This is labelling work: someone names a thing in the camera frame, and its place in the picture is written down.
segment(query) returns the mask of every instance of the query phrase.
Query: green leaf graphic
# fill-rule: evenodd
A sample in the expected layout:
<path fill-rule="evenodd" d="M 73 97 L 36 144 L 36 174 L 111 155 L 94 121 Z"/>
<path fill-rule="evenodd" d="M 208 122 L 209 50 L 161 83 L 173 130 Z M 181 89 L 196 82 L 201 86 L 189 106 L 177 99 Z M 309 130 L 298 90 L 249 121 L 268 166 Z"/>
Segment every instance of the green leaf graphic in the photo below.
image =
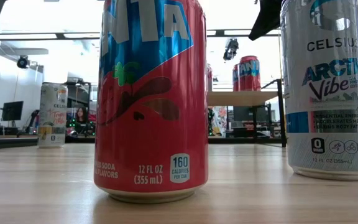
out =
<path fill-rule="evenodd" d="M 114 77 L 118 78 L 118 85 L 123 86 L 125 84 L 134 84 L 135 83 L 135 72 L 134 70 L 138 70 L 140 68 L 140 64 L 137 62 L 128 62 L 124 66 L 122 66 L 121 62 L 118 62 L 117 65 L 114 66 Z"/>

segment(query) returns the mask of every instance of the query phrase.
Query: red soda can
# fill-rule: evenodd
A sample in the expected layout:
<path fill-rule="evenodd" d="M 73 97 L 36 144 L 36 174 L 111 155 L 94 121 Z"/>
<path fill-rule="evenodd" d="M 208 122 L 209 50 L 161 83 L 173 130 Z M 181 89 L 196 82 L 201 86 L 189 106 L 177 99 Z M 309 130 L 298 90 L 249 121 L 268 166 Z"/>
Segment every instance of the red soda can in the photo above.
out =
<path fill-rule="evenodd" d="M 207 91 L 213 91 L 213 71 L 210 64 L 206 64 Z"/>
<path fill-rule="evenodd" d="M 208 179 L 206 27 L 195 0 L 106 0 L 94 182 L 134 203 Z"/>
<path fill-rule="evenodd" d="M 256 56 L 246 56 L 240 62 L 240 91 L 260 91 L 260 64 Z"/>
<path fill-rule="evenodd" d="M 239 65 L 235 65 L 233 68 L 233 91 L 240 90 L 239 83 Z"/>

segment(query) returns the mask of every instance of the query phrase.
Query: computer monitor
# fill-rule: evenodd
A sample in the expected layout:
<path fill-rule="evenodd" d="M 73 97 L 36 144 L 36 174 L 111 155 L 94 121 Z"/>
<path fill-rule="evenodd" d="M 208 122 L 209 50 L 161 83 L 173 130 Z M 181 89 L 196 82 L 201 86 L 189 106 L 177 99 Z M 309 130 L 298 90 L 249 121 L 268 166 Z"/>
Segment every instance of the computer monitor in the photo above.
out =
<path fill-rule="evenodd" d="M 20 121 L 22 119 L 23 101 L 4 103 L 3 121 Z"/>
<path fill-rule="evenodd" d="M 235 121 L 253 121 L 254 114 L 251 107 L 248 106 L 235 106 L 233 107 Z M 258 122 L 268 122 L 269 112 L 266 108 L 258 108 L 256 112 L 256 120 Z"/>

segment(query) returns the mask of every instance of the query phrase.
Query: wooden table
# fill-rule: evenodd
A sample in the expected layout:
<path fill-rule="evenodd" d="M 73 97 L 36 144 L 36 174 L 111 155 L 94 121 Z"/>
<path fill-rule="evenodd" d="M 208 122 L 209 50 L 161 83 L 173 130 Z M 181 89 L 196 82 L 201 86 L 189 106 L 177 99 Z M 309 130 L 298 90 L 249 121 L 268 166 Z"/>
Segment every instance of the wooden table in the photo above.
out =
<path fill-rule="evenodd" d="M 161 205 L 117 202 L 95 187 L 93 147 L 0 149 L 0 223 L 358 224 L 358 182 L 294 175 L 280 147 L 210 146 L 208 183 Z"/>
<path fill-rule="evenodd" d="M 209 91 L 208 106 L 260 106 L 277 97 L 276 91 Z"/>

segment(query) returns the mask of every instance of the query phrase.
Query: poster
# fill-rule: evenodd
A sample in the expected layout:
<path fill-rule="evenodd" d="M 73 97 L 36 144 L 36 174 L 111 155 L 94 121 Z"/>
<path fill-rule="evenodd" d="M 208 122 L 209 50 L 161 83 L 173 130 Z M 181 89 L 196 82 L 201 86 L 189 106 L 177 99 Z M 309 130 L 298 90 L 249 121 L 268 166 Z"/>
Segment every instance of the poster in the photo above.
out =
<path fill-rule="evenodd" d="M 215 136 L 226 137 L 227 128 L 227 106 L 214 106 L 212 110 L 215 113 L 212 120 L 212 130 Z"/>

